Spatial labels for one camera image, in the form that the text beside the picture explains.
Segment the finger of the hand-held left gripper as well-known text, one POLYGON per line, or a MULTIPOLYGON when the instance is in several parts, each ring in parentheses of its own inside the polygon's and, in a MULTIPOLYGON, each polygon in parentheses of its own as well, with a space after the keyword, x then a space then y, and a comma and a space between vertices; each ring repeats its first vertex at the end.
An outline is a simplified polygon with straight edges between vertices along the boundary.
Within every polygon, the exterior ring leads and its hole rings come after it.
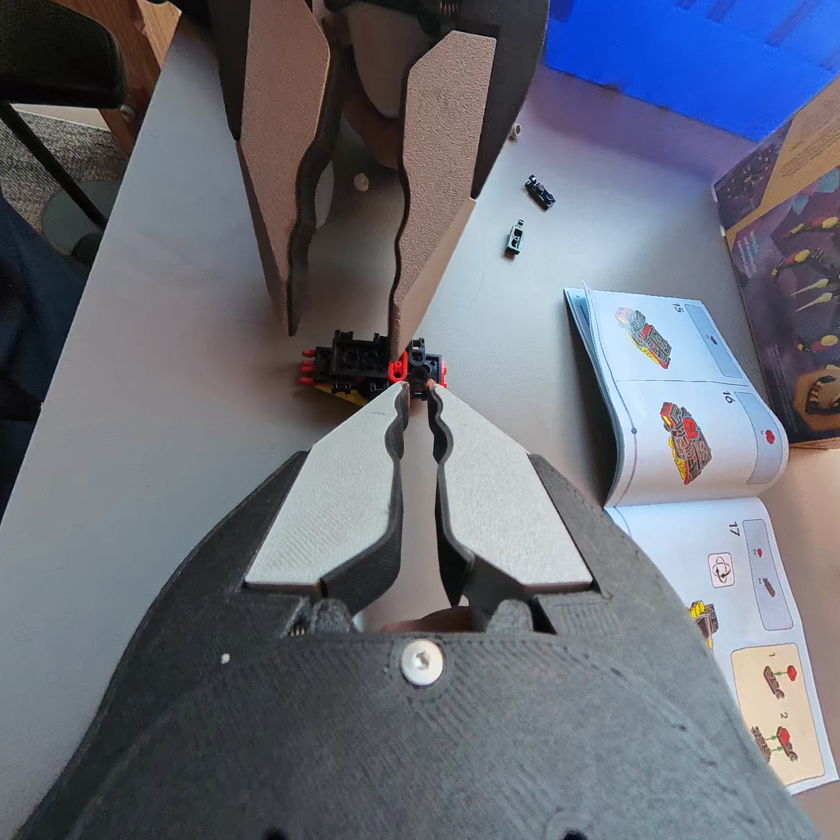
POLYGON ((309 2, 251 2, 237 142, 266 287, 288 335, 306 306, 316 193, 341 111, 342 50, 309 2))
POLYGON ((409 70, 390 356, 411 342, 476 206, 471 191, 497 41, 453 30, 409 70))

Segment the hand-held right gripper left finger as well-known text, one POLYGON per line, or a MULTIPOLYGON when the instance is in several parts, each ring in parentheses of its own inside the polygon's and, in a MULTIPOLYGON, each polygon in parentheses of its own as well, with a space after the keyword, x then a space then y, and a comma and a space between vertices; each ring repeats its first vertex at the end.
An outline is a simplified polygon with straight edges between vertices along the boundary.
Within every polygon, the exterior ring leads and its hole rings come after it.
POLYGON ((245 574, 250 589, 342 601, 355 615, 401 566, 401 458, 408 384, 398 382, 320 439, 245 574))

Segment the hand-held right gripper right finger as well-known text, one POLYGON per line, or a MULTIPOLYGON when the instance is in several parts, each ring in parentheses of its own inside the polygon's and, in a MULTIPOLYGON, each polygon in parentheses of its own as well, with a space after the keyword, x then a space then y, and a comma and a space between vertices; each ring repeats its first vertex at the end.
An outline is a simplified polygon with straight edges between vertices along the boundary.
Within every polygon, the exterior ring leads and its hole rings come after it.
POLYGON ((465 598, 482 631, 504 601, 589 591, 592 573, 529 452, 441 385, 429 386, 427 406, 438 565, 451 605, 465 598))

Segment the black red yellow lego model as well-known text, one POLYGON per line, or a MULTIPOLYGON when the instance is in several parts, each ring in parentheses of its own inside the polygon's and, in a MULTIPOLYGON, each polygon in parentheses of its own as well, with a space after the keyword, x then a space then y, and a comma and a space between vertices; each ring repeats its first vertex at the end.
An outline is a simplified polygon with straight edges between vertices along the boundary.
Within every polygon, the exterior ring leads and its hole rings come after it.
POLYGON ((412 340, 395 361, 389 339, 376 333, 356 339, 352 331, 337 330, 330 346, 302 352, 299 384, 365 406, 391 385, 431 378, 447 387, 447 365, 439 353, 427 351, 424 339, 412 340))

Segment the lego instruction booklet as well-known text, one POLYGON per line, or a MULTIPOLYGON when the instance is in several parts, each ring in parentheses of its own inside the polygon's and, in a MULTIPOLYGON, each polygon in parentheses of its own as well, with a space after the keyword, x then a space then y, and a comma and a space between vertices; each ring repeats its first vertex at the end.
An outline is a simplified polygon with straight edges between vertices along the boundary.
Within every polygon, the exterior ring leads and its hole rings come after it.
POLYGON ((788 438, 706 307, 564 289, 616 437, 605 512, 699 627, 745 726, 791 793, 838 781, 804 627, 759 494, 788 438))

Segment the purple lego set box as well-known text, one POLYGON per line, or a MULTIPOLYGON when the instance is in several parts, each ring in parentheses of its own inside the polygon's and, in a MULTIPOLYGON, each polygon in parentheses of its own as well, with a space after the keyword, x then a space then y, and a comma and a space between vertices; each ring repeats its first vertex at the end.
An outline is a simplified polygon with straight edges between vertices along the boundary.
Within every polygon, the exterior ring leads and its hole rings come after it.
POLYGON ((839 79, 715 185, 770 404, 792 446, 839 446, 839 79))

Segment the person's left hand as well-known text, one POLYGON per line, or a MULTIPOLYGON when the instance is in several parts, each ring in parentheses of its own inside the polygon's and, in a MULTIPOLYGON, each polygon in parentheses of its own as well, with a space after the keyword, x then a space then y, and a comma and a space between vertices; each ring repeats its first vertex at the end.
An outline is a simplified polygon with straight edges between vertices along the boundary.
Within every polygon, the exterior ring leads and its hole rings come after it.
POLYGON ((343 116, 376 162, 390 170, 402 161, 403 124, 382 115, 362 88, 347 92, 343 116))

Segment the wooden furniture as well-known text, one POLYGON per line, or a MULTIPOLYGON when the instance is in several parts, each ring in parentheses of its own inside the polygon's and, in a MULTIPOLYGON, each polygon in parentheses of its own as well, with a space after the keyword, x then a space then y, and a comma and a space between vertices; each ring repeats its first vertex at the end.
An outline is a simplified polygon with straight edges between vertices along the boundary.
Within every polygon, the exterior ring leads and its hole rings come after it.
POLYGON ((128 98, 119 109, 101 109, 125 157, 130 158, 142 120, 181 12, 168 2, 61 1, 61 5, 97 20, 122 51, 128 98))

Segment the blue plastic bin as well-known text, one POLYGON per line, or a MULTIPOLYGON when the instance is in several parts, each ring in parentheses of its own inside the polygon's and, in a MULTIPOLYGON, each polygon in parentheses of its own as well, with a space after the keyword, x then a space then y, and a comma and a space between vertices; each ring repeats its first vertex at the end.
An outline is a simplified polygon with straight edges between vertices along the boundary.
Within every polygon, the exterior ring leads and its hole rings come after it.
POLYGON ((552 1, 549 67, 749 140, 838 75, 838 1, 552 1))

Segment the black office chair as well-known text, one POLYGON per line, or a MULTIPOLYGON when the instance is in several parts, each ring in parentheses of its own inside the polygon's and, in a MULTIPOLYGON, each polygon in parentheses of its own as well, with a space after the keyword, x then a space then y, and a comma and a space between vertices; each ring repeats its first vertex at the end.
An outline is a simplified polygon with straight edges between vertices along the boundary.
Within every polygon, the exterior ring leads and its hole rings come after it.
POLYGON ((128 96, 122 51, 98 21, 56 2, 1 2, 1 119, 98 230, 70 252, 87 269, 108 219, 14 105, 120 109, 128 96))

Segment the person's dark trouser leg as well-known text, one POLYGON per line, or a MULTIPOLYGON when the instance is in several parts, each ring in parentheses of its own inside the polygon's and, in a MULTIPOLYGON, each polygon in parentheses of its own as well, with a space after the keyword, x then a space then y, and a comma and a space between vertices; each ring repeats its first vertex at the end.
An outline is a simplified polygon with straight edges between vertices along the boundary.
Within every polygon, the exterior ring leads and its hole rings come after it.
POLYGON ((75 318, 87 272, 1 197, 1 512, 75 318))

